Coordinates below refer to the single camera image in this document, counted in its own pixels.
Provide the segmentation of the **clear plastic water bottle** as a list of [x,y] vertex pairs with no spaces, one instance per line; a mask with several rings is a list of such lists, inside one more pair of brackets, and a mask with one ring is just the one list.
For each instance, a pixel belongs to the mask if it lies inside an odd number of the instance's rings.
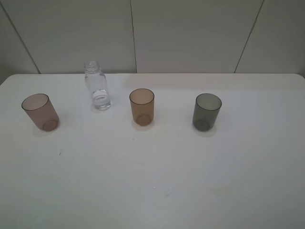
[[97,61],[84,63],[85,83],[90,92],[92,106],[104,111],[110,108],[111,100],[108,92],[106,76]]

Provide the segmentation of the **orange translucent plastic cup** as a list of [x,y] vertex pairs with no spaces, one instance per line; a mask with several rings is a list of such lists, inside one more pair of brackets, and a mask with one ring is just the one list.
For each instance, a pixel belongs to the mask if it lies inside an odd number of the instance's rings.
[[130,95],[132,117],[140,126],[149,125],[154,119],[154,93],[146,88],[133,90]]

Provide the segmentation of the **grey translucent plastic cup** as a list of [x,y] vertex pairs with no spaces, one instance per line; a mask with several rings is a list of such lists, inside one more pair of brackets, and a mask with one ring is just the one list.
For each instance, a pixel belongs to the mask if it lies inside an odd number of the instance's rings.
[[198,95],[195,100],[193,126],[201,132],[209,131],[214,126],[221,106],[221,99],[214,94]]

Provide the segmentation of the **pink translucent plastic cup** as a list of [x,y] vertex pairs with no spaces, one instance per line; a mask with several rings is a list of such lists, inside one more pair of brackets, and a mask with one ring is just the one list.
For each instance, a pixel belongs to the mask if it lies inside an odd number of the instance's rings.
[[39,93],[27,97],[21,107],[36,127],[42,131],[52,131],[60,123],[50,98],[46,94]]

